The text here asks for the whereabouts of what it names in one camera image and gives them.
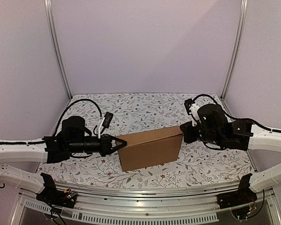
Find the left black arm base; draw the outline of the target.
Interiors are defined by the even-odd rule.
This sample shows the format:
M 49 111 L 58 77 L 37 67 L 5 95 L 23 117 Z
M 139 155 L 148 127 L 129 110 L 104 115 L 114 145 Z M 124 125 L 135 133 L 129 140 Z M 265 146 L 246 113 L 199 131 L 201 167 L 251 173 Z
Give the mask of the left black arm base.
M 57 190 L 54 180 L 50 175 L 41 173 L 40 176 L 44 180 L 44 189 L 39 194 L 36 194 L 38 201 L 42 201 L 50 206 L 57 205 L 70 209 L 74 208 L 78 196 L 76 191 L 70 188 L 62 191 Z

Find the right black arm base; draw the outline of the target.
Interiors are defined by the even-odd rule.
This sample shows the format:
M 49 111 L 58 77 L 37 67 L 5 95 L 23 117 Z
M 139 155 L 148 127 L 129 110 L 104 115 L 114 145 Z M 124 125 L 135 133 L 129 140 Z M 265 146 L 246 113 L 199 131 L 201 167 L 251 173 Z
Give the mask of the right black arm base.
M 219 205 L 220 209 L 235 207 L 257 200 L 256 193 L 249 188 L 251 176 L 252 173 L 243 176 L 240 180 L 237 190 L 217 195 L 217 204 Z

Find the brown cardboard box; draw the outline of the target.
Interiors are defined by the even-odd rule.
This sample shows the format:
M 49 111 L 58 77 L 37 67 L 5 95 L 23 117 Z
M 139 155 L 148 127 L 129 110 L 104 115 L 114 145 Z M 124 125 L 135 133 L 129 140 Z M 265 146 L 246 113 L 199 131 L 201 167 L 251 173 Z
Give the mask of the brown cardboard box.
M 118 136 L 127 145 L 118 150 L 124 172 L 176 161 L 183 140 L 179 126 Z

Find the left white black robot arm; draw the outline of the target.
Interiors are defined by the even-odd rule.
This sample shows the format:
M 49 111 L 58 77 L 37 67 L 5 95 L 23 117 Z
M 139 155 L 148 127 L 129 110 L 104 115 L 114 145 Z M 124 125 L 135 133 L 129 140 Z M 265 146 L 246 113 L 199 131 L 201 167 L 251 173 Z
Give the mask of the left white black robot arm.
M 30 173 L 10 166 L 10 163 L 54 164 L 68 160 L 74 153 L 99 153 L 105 157 L 126 145 L 125 140 L 108 134 L 93 136 L 86 128 L 84 118 L 71 116 L 62 121 L 61 131 L 56 136 L 32 141 L 0 140 L 0 183 L 42 194 L 49 203 L 57 203 L 60 193 L 50 175 Z

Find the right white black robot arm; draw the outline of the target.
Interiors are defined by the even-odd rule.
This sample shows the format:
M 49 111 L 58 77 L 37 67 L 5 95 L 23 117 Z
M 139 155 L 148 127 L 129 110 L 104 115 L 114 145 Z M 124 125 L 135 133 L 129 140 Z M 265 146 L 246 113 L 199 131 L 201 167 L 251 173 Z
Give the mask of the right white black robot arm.
M 180 126 L 184 142 L 200 141 L 213 144 L 217 150 L 269 150 L 281 152 L 281 130 L 266 128 L 251 119 L 234 119 L 229 122 L 226 112 L 219 104 L 202 107 L 185 101 L 187 114 L 192 121 Z M 281 184 L 281 163 L 261 172 L 250 173 L 240 180 L 233 201 L 243 204 L 251 196 L 272 185 Z

